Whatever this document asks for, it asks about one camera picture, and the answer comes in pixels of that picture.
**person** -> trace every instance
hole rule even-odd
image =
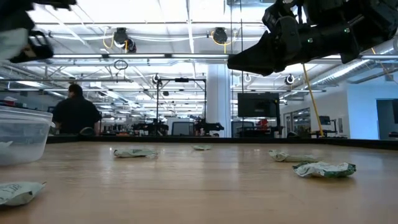
[[[79,134],[85,128],[93,128],[99,135],[101,118],[96,106],[84,98],[83,89],[77,84],[69,86],[68,99],[53,110],[53,120],[60,134]]]

